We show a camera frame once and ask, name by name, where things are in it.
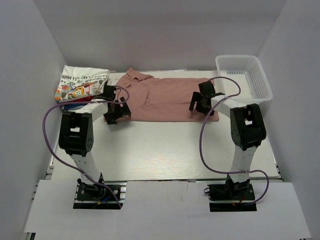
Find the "gray wall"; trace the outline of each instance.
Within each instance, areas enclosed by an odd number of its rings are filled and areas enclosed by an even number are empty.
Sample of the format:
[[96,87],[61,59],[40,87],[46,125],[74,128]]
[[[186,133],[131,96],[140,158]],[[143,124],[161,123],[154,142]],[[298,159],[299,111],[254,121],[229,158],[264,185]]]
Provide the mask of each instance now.
[[[0,239],[19,240],[48,167],[42,117],[66,62],[32,0],[0,1],[0,35]],[[54,143],[59,110],[49,118]]]
[[316,240],[320,240],[319,13],[318,0],[288,0],[258,54],[273,92],[265,113],[271,144]]
[[211,70],[257,55],[286,0],[34,0],[69,65]]

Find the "laundry basket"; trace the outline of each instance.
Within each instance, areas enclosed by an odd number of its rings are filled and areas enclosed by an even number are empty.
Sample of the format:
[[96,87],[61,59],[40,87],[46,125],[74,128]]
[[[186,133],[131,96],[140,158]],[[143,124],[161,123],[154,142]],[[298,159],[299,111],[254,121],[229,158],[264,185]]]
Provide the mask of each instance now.
[[[241,94],[233,99],[244,104],[260,104],[272,99],[267,77],[256,56],[221,55],[215,58],[215,63],[219,76],[231,78],[240,85]],[[237,86],[226,79],[215,79],[215,83],[226,95],[238,92]]]

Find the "purple cable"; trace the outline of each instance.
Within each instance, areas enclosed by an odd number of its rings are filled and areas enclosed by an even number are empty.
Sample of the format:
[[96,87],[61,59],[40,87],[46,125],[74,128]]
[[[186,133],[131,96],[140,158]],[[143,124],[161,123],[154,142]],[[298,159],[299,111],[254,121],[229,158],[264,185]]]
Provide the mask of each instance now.
[[[204,129],[205,129],[205,126],[206,126],[206,123],[209,119],[209,116],[210,114],[213,112],[213,110],[222,102],[224,102],[225,100],[227,100],[228,98],[231,98],[231,97],[235,97],[235,96],[238,96],[240,95],[241,93],[241,88],[239,86],[239,84],[234,81],[233,79],[229,78],[229,77],[225,77],[225,76],[216,76],[216,77],[213,77],[213,78],[210,78],[208,81],[211,81],[211,80],[214,80],[214,79],[227,79],[227,80],[230,80],[231,82],[235,83],[235,85],[238,87],[239,89],[239,92],[236,93],[236,94],[232,94],[232,95],[229,95],[229,96],[226,96],[224,98],[222,98],[220,101],[218,101],[212,108],[211,110],[208,112],[208,114],[206,115],[205,117],[205,120],[202,124],[202,127],[201,127],[201,131],[200,131],[200,138],[199,138],[199,152],[200,152],[200,158],[201,158],[201,161],[203,163],[203,165],[210,171],[214,172],[214,173],[217,173],[217,174],[245,174],[246,171],[218,171],[218,170],[214,170],[213,168],[209,167],[206,162],[205,162],[205,159],[204,159],[204,156],[203,156],[203,153],[202,153],[202,138],[203,138],[203,134],[204,134]],[[260,172],[260,173],[263,173],[265,175],[265,178],[266,178],[266,187],[265,187],[265,190],[263,192],[263,194],[257,199],[257,200],[254,200],[252,202],[249,202],[245,205],[250,205],[250,204],[255,204],[256,202],[260,201],[267,193],[268,191],[268,188],[269,188],[269,177],[268,175],[266,174],[266,172],[262,171],[262,170],[251,170],[249,171],[249,173],[257,173],[257,172]]]
[[[119,104],[124,104],[126,101],[128,101],[128,99],[129,99],[129,92],[128,92],[125,88],[123,88],[123,87],[121,87],[121,86],[115,86],[115,87],[116,87],[116,88],[119,88],[119,89],[122,89],[122,90],[124,90],[124,91],[126,92],[127,98],[126,98],[125,101],[115,102],[115,101],[102,100],[102,101],[98,101],[98,102],[99,102],[99,103],[118,104],[118,105],[119,105]],[[77,170],[78,172],[80,172],[81,174],[85,175],[86,178],[87,178],[88,180],[90,180],[91,182],[93,182],[94,184],[99,185],[99,186],[102,186],[102,187],[108,189],[108,190],[111,192],[111,194],[113,195],[113,197],[115,198],[115,200],[116,200],[117,204],[119,205],[119,207],[121,208],[122,206],[121,206],[121,204],[120,204],[117,196],[114,194],[114,191],[113,191],[109,186],[107,186],[107,185],[105,185],[105,184],[103,184],[103,183],[94,181],[94,180],[93,180],[89,175],[87,175],[82,169],[80,169],[80,168],[78,168],[78,167],[76,167],[76,166],[72,166],[72,165],[70,165],[69,163],[66,163],[65,161],[63,161],[60,157],[58,157],[58,156],[56,155],[56,153],[54,152],[54,150],[51,148],[50,143],[49,143],[49,140],[48,140],[48,137],[47,137],[47,132],[46,132],[46,119],[47,119],[48,114],[49,114],[53,109],[58,108],[58,107],[60,107],[60,106],[71,105],[71,104],[95,104],[95,103],[97,103],[97,102],[94,102],[94,101],[62,102],[62,103],[58,103],[57,105],[54,105],[54,106],[50,107],[49,110],[46,111],[46,113],[44,114],[44,117],[43,117],[43,120],[42,120],[43,137],[44,137],[44,141],[45,141],[46,146],[48,147],[50,153],[54,156],[55,159],[57,159],[60,163],[66,165],[67,167],[72,168],[72,169],[75,169],[75,170]]]

